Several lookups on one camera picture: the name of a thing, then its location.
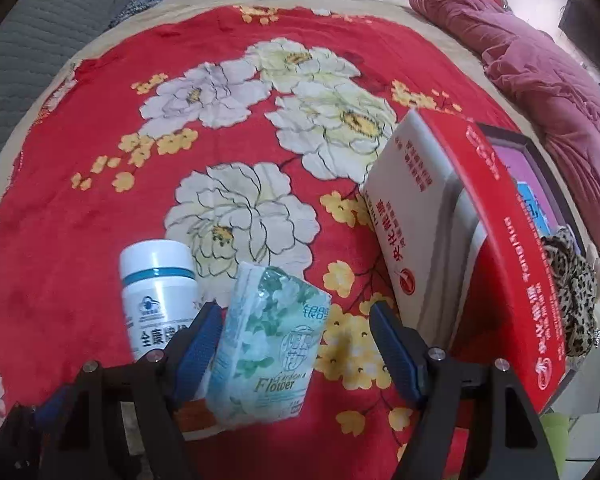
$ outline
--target yellow flower pattern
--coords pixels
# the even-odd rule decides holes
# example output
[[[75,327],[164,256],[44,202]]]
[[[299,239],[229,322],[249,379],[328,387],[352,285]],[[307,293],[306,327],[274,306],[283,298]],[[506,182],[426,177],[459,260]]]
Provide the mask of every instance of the yellow flower pattern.
[[[116,175],[116,178],[111,185],[116,188],[116,192],[122,193],[123,191],[130,190],[134,186],[135,181],[136,180],[131,173],[123,171],[123,173]]]
[[[351,293],[355,276],[347,262],[338,260],[328,265],[329,272],[322,277],[324,288],[335,290],[338,296],[346,298]]]
[[[174,134],[169,134],[158,139],[158,155],[169,153],[174,155],[180,151],[180,138]]]
[[[408,106],[409,108],[429,108],[435,110],[438,106],[433,97],[427,96],[422,92],[410,92],[407,85],[403,82],[394,80],[392,85],[392,98],[402,106]]]
[[[138,95],[148,94],[154,86],[164,83],[168,78],[169,76],[166,74],[154,74],[146,83],[133,83],[131,88],[135,90]]]
[[[331,15],[332,18],[342,18],[345,22],[353,23],[353,19],[348,14],[337,14],[334,12]]]
[[[99,156],[91,167],[91,173],[102,173],[108,160],[107,155]]]
[[[275,7],[250,7],[250,6],[234,6],[235,9],[240,9],[242,20],[245,23],[251,23],[256,18],[261,25],[269,25],[269,23],[279,20],[278,9]]]
[[[369,216],[369,211],[366,208],[365,199],[359,194],[356,194],[356,202],[351,206],[351,208],[356,212],[356,219],[358,220],[358,223],[360,225],[369,227],[369,229],[373,231],[374,224],[371,221],[371,216]]]
[[[354,227],[358,222],[360,225],[367,226],[372,231],[374,230],[365,199],[359,194],[356,193],[355,200],[343,200],[339,192],[331,191],[331,193],[320,197],[320,203],[336,222],[347,224],[349,227]]]
[[[353,215],[350,202],[351,200],[343,200],[337,191],[320,197],[320,203],[325,207],[327,213],[331,213],[336,222],[353,227],[356,224],[356,217]]]
[[[184,128],[180,133],[180,147],[183,150],[188,150],[197,138],[198,132],[196,130]]]
[[[398,449],[398,453],[396,454],[396,456],[398,457],[398,462],[400,462],[400,459],[402,458],[402,456],[404,455],[404,450],[407,449],[407,445],[406,444],[402,444],[400,446],[400,449]]]
[[[386,301],[392,310],[395,309],[395,301],[392,298],[383,296],[379,292],[374,292],[368,301],[363,301],[360,303],[360,314],[368,316],[369,312],[371,311],[371,305],[373,305],[376,301]]]
[[[129,153],[127,163],[136,168],[142,168],[147,160],[151,157],[151,150],[154,144],[157,145],[159,155],[173,155],[182,150],[190,150],[193,143],[198,138],[198,132],[190,128],[184,128],[180,133],[172,133],[161,137],[157,142],[149,136],[140,136],[137,133],[124,135],[120,138],[118,149],[125,153]],[[101,155],[96,158],[91,166],[91,173],[100,174],[105,168],[117,168],[120,165],[122,158],[119,156],[109,157]],[[91,178],[82,181],[80,173],[74,174],[71,177],[72,187],[81,190],[87,190],[92,185]],[[132,173],[123,172],[116,175],[112,185],[117,192],[123,192],[131,189],[135,184],[135,177]]]
[[[444,91],[440,92],[435,88],[432,88],[432,95],[426,95],[423,92],[411,92],[405,83],[398,81],[397,79],[392,82],[392,86],[392,99],[402,106],[407,106],[409,108],[428,108],[430,110],[438,110],[448,114],[453,114],[454,111],[458,113],[462,112],[462,107],[459,104],[447,101],[450,97],[449,94]],[[441,102],[438,103],[436,98],[441,97]]]
[[[413,410],[409,408],[394,408],[389,412],[389,426],[392,430],[402,431],[411,423]]]
[[[342,378],[346,390],[368,390],[374,380],[376,385],[378,381],[386,387],[391,384],[366,317],[343,314],[339,305],[331,305],[324,342],[318,349],[314,368],[327,380]]]
[[[80,189],[83,190],[83,191],[87,191],[90,187],[91,187],[91,177],[85,178],[80,183]]]
[[[123,152],[131,153],[138,144],[140,144],[140,137],[138,134],[128,134],[122,136],[118,147]]]
[[[342,433],[358,436],[365,429],[365,416],[360,412],[341,412],[336,415]]]
[[[74,189],[77,188],[81,180],[82,175],[80,173],[74,174],[74,176],[71,177],[71,187],[73,187]]]
[[[144,162],[151,156],[151,145],[140,144],[131,152],[128,164],[135,165],[136,168],[142,168]]]

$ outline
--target red floral blanket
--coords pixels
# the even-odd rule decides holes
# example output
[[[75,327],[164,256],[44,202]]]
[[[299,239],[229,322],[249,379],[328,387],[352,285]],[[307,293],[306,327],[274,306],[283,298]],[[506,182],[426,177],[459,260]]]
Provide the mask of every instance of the red floral blanket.
[[[410,107],[517,129],[411,29],[324,10],[223,7],[77,66],[0,203],[0,421],[89,359],[130,361],[118,255],[167,237],[206,300],[246,260],[334,301],[301,415],[190,444],[205,477],[389,478],[415,414],[370,336],[393,300],[358,186]]]

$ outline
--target bed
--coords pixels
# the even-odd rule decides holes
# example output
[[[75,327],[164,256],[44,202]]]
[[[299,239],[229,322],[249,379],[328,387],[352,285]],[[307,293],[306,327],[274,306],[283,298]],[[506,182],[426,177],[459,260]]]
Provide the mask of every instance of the bed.
[[[378,46],[385,59],[374,55]],[[319,69],[294,69],[288,79],[290,63],[314,57]],[[333,106],[357,111],[318,110],[312,99],[324,88]],[[216,100],[198,106],[209,90]],[[238,102],[219,108],[229,95]],[[391,302],[392,291],[358,186],[382,138],[418,106],[530,139],[583,247],[595,250],[529,120],[478,57],[407,0],[164,0],[88,44],[0,152],[0,422],[14,402],[42,402],[87,359],[130,359],[117,257],[129,243],[167,236],[195,247],[208,299],[227,301],[232,265],[250,254],[334,301],[302,415],[191,442],[203,476],[388,478],[417,413],[365,339],[370,304]],[[342,144],[312,137],[316,124],[336,128],[334,120],[360,134],[340,159]],[[244,138],[265,132],[261,144]],[[228,142],[231,155],[222,150]],[[237,212],[230,228],[210,221],[235,204],[251,221]],[[253,218],[276,236],[257,231]],[[228,246],[238,256],[223,252]],[[208,414],[193,415],[198,409],[180,415],[191,438],[217,431]],[[449,474],[465,443],[458,430]],[[231,461],[222,459],[227,449]]]

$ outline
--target white plastic bottle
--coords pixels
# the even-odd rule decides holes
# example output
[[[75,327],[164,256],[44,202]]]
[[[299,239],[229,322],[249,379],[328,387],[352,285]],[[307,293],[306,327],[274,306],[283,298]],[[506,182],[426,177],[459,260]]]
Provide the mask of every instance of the white plastic bottle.
[[[120,253],[122,303],[134,359],[163,349],[200,311],[190,249],[174,240],[146,240]]]

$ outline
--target red packaging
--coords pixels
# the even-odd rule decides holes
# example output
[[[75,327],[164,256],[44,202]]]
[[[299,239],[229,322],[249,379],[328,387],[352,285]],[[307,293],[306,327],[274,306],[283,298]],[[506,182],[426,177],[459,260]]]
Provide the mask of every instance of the red packaging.
[[[400,316],[468,362],[509,360],[537,410],[564,373],[540,238],[475,123],[412,110],[363,188]]]

